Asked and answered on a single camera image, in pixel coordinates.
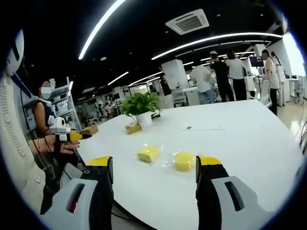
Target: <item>white flower pot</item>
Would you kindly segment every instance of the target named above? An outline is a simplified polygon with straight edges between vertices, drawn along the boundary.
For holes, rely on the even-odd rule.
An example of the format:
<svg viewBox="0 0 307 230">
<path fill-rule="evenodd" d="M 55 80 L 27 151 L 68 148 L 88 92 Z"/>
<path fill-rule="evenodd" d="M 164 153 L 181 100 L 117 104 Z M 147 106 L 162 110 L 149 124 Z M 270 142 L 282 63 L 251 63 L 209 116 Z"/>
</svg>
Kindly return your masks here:
<svg viewBox="0 0 307 230">
<path fill-rule="evenodd" d="M 146 112 L 140 115 L 135 116 L 137 122 L 139 123 L 140 126 L 142 127 L 147 127 L 152 124 L 152 113 Z"/>
</svg>

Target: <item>air conditioning vent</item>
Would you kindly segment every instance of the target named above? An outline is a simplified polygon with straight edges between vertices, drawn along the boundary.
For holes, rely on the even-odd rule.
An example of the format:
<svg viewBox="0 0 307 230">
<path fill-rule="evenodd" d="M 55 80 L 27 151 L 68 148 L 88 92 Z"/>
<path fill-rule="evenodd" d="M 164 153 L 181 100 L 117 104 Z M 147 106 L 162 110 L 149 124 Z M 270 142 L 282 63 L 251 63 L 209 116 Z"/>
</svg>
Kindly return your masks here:
<svg viewBox="0 0 307 230">
<path fill-rule="evenodd" d="M 207 17 L 202 9 L 181 15 L 165 24 L 180 35 L 209 26 Z"/>
</svg>

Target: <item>green leaves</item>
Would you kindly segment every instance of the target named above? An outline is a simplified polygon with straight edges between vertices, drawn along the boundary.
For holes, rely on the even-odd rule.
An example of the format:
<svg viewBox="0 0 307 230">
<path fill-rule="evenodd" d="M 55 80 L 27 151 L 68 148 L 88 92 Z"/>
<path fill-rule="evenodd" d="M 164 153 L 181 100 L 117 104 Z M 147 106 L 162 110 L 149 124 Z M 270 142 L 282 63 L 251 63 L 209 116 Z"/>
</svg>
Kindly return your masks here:
<svg viewBox="0 0 307 230">
<path fill-rule="evenodd" d="M 149 111 L 154 112 L 159 109 L 158 101 L 159 99 L 155 94 L 137 92 L 133 97 L 124 101 L 122 109 L 127 116 L 140 115 Z"/>
</svg>

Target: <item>black ceiling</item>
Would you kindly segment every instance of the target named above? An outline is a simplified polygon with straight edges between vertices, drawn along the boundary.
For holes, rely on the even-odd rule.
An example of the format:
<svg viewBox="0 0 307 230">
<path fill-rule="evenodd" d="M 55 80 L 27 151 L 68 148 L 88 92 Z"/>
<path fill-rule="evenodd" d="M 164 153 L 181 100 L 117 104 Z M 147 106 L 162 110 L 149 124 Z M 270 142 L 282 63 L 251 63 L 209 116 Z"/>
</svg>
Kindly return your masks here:
<svg viewBox="0 0 307 230">
<path fill-rule="evenodd" d="M 277 40 L 263 36 L 220 39 L 151 60 L 160 53 L 202 38 L 236 32 L 266 32 L 278 22 L 264 0 L 126 0 L 99 30 L 83 60 L 78 60 L 89 34 L 115 1 L 56 0 L 40 4 L 24 24 L 28 78 L 55 78 L 57 82 L 65 82 L 69 76 L 74 80 L 72 94 L 83 97 L 83 89 L 105 86 L 126 71 L 129 74 L 111 87 L 157 73 L 162 63 L 193 49 L 241 40 Z M 165 25 L 197 9 L 204 10 L 209 27 L 178 35 Z M 229 44 L 214 50 L 222 54 L 229 49 L 243 52 L 251 45 Z M 208 57 L 211 50 L 201 49 L 177 58 L 187 63 Z"/>
</svg>

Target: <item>potted plant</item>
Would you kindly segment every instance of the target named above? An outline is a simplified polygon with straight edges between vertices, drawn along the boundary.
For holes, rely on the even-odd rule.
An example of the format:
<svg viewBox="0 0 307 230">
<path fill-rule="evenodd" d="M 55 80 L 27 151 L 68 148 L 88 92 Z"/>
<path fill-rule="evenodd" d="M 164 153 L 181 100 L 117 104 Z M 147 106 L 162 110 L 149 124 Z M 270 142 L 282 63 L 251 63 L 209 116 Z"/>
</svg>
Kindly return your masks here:
<svg viewBox="0 0 307 230">
<path fill-rule="evenodd" d="M 145 127 L 152 123 L 150 112 L 159 109 L 158 101 L 159 99 L 155 94 L 137 92 L 133 97 L 124 101 L 122 110 L 127 116 L 135 116 L 138 124 Z"/>
</svg>

